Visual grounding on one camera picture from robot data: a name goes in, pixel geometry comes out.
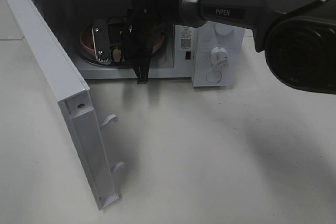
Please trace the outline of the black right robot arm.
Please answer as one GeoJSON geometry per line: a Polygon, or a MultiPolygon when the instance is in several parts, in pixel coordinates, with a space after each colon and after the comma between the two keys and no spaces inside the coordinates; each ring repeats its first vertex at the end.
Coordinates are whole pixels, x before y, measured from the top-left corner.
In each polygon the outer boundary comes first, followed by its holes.
{"type": "Polygon", "coordinates": [[[155,32],[207,22],[250,29],[272,74],[302,91],[335,94],[335,0],[131,0],[122,51],[137,82],[149,79],[155,32]]]}

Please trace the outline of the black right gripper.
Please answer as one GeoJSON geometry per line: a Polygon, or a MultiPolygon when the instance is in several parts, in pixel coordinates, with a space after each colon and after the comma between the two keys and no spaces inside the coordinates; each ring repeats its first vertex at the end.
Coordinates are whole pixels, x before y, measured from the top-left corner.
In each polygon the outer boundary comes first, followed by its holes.
{"type": "Polygon", "coordinates": [[[160,48],[158,52],[152,55],[154,42],[160,34],[163,34],[166,43],[168,24],[148,7],[128,9],[124,16],[111,17],[124,19],[122,54],[133,68],[137,77],[137,84],[147,84],[151,59],[161,50],[160,48]]]}

